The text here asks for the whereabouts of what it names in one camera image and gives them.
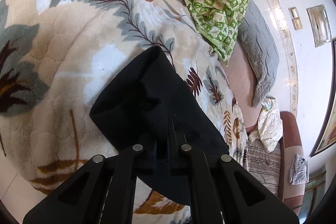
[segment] white cloth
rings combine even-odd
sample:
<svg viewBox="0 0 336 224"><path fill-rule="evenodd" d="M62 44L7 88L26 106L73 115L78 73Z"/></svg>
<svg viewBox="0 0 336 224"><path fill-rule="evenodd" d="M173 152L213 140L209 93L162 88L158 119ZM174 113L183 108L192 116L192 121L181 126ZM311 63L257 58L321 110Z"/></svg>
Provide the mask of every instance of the white cloth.
<svg viewBox="0 0 336 224"><path fill-rule="evenodd" d="M260 139L265 150L271 153L283 136L280 110L277 100L273 97L265 98L261 104L263 109L258 119L258 128L251 132L249 139L251 142Z"/></svg>
<svg viewBox="0 0 336 224"><path fill-rule="evenodd" d="M289 170L289 183L299 185L306 183L309 178L308 161L302 155L296 154Z"/></svg>

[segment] tiled floor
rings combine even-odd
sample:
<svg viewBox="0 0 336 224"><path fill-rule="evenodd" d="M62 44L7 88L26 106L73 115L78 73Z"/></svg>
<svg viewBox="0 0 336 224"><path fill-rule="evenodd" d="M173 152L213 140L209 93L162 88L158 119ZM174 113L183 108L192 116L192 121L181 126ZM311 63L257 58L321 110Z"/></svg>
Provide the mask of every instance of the tiled floor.
<svg viewBox="0 0 336 224"><path fill-rule="evenodd" d="M0 199L14 218L22 223L24 216L45 195L25 181L0 153Z"/></svg>

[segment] gray folded cloth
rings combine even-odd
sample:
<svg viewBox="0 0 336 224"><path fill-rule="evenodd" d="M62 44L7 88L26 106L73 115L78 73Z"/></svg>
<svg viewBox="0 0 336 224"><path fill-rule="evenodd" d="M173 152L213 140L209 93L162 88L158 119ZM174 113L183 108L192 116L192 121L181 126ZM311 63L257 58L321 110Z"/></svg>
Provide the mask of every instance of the gray folded cloth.
<svg viewBox="0 0 336 224"><path fill-rule="evenodd" d="M302 155L296 154L289 170L289 183L299 185L308 182L308 161Z"/></svg>

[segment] dark wooden frame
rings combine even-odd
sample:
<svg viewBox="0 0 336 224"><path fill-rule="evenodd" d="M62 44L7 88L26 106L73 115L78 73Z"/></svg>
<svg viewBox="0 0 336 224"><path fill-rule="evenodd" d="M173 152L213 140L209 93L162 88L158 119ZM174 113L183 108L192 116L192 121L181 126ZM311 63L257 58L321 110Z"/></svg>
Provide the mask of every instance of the dark wooden frame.
<svg viewBox="0 0 336 224"><path fill-rule="evenodd" d="M325 148L323 148L322 150L317 152L317 149L321 143L321 140L323 138L323 135L327 129L327 125L330 119L330 116L332 114L333 111L333 105L334 105L334 101L335 101L335 95L336 95L336 39L333 39L333 41L331 42L331 48L332 48L332 54L333 54L333 74L332 74L332 80L331 80L331 90L330 90L330 99L329 99L329 104L328 104L328 109L327 109L327 113L325 115L324 118L324 122L322 125L322 129L321 132L319 134L319 137L314 145L313 150L310 153L310 157L313 157L321 152L323 152L324 150L328 149L329 147L331 147L332 145L334 145L336 143L336 141L328 146L326 146Z"/></svg>

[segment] sofa armrest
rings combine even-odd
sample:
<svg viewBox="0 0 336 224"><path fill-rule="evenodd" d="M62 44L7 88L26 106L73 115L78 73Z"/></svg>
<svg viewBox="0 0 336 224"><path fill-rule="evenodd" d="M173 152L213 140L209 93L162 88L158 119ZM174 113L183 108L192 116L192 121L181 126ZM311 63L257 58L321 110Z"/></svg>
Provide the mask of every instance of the sofa armrest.
<svg viewBox="0 0 336 224"><path fill-rule="evenodd" d="M281 151L282 166L280 169L282 179L279 183L279 190L282 190L282 193L279 196L283 203L298 215L305 194L305 184L291 185L289 183L289 170L295 154L303 155L303 148L295 116L290 112L281 112L280 117L283 120L283 143Z"/></svg>

